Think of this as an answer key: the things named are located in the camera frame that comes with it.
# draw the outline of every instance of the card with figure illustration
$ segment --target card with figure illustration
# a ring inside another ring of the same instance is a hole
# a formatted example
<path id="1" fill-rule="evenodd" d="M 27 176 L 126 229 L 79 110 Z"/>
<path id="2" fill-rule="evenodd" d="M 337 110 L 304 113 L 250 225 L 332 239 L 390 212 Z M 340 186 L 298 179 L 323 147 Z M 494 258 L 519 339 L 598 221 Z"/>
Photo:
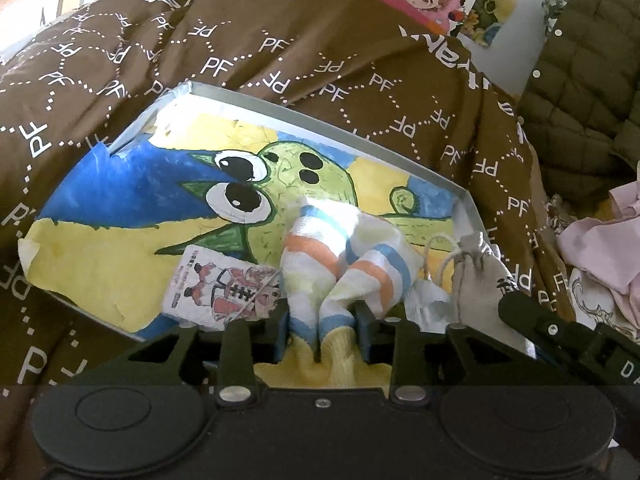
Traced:
<path id="1" fill-rule="evenodd" d="M 164 295 L 162 311 L 180 321 L 224 330 L 236 319 L 269 316 L 280 298 L 278 270 L 189 245 Z"/>

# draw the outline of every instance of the green cartoon creature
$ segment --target green cartoon creature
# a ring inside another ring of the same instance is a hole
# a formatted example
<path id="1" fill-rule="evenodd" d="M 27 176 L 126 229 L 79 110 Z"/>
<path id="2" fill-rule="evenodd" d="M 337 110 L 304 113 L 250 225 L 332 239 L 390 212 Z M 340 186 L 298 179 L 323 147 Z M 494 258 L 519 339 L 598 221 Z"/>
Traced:
<path id="1" fill-rule="evenodd" d="M 200 245 L 243 260 L 277 266 L 283 240 L 298 217 L 300 197 L 326 198 L 357 206 L 349 173 L 313 148 L 300 142 L 268 144 L 257 155 L 239 150 L 192 157 L 219 168 L 238 182 L 184 182 L 182 187 L 207 202 L 229 224 L 184 243 L 165 247 L 156 254 L 182 254 L 187 245 Z M 452 235 L 451 219 L 412 216 L 418 198 L 405 187 L 391 191 L 394 214 L 383 215 L 416 245 L 434 234 Z M 437 240 L 433 247 L 450 250 Z"/>

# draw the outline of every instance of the cartoon eye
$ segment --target cartoon eye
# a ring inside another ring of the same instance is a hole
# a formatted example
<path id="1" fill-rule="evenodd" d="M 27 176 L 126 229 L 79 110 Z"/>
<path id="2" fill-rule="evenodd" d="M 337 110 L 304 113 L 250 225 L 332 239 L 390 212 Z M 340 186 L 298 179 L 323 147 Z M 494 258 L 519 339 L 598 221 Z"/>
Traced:
<path id="1" fill-rule="evenodd" d="M 267 176 L 264 161 L 253 153 L 225 150 L 216 154 L 213 160 L 220 170 L 240 182 L 260 182 Z"/>
<path id="2" fill-rule="evenodd" d="M 266 158 L 267 160 L 270 160 L 274 164 L 280 160 L 280 157 L 278 156 L 278 154 L 273 152 L 265 153 L 264 158 Z"/>
<path id="3" fill-rule="evenodd" d="M 315 153 L 303 152 L 300 153 L 300 164 L 310 170 L 322 170 L 324 162 Z"/>
<path id="4" fill-rule="evenodd" d="M 206 195 L 207 204 L 220 218 L 235 224 L 256 224 L 271 214 L 271 203 L 248 184 L 219 182 Z"/>

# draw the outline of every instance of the blue paint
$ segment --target blue paint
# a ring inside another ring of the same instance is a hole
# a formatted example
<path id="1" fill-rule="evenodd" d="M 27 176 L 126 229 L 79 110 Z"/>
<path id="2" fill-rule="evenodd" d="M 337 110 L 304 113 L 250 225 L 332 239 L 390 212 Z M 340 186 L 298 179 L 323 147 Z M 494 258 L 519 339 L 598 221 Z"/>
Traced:
<path id="1" fill-rule="evenodd" d="M 338 166 L 346 170 L 351 163 L 358 158 L 356 155 L 351 155 L 351 153 L 344 152 L 340 148 L 334 148 L 333 146 L 327 146 L 326 144 L 321 144 L 320 142 L 315 142 L 313 140 L 308 139 L 300 139 L 300 137 L 296 137 L 290 134 L 286 134 L 284 132 L 278 132 L 278 140 L 289 140 L 291 142 L 301 142 L 302 144 L 309 146 L 316 150 L 316 152 L 324 155 L 329 160 L 335 162 Z"/>
<path id="2" fill-rule="evenodd" d="M 109 156 L 98 144 L 66 176 L 45 204 L 41 218 L 104 227 L 146 227 L 189 218 L 215 218 L 204 200 L 181 182 L 232 182 L 218 168 L 185 150 L 140 142 L 124 155 Z"/>
<path id="3" fill-rule="evenodd" d="M 153 339 L 177 325 L 178 322 L 175 319 L 165 316 L 164 314 L 158 314 L 151 323 L 142 330 L 138 330 L 136 335 L 143 339 Z"/>
<path id="4" fill-rule="evenodd" d="M 407 185 L 409 190 L 413 191 L 420 201 L 420 207 L 412 216 L 421 218 L 449 218 L 456 196 L 441 187 L 410 176 Z"/>

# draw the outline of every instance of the poster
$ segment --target poster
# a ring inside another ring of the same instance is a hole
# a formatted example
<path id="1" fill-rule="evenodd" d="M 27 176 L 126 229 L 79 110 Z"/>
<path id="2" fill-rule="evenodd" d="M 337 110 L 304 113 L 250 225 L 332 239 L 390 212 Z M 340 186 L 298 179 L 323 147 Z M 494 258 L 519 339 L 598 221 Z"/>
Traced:
<path id="1" fill-rule="evenodd" d="M 452 235 L 448 190 L 297 127 L 220 117 L 215 104 L 181 97 L 115 154 L 95 146 L 20 242 L 28 279 L 147 338 L 175 323 L 161 304 L 187 246 L 278 267 L 302 196 L 382 216 L 419 251 Z M 449 247 L 434 248 L 437 265 Z"/>

